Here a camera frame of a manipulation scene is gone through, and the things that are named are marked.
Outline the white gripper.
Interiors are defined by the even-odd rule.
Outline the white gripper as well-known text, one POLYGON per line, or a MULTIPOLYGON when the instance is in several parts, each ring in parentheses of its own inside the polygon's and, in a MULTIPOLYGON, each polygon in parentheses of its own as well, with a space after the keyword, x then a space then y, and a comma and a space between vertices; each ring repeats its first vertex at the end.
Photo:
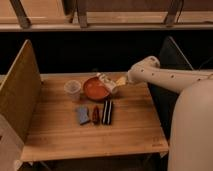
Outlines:
POLYGON ((110 79, 108 78, 108 76, 106 74, 97 73, 96 76, 99 78, 99 80, 101 82, 105 83, 107 90, 112 94, 115 94, 117 92, 117 86, 124 86, 124 85, 127 84, 127 77, 126 76, 120 77, 116 81, 116 84, 113 81, 110 81, 110 79))

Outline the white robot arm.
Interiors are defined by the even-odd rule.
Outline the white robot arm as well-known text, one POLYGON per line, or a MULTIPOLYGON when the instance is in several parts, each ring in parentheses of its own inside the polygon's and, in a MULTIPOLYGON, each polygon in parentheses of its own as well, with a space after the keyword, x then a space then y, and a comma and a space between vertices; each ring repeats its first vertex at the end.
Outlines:
POLYGON ((111 92, 116 93, 120 86, 147 82, 175 93, 180 93, 191 86, 203 88, 213 85, 213 71, 162 69, 155 56, 148 56, 135 63, 117 81, 104 73, 96 76, 111 92))

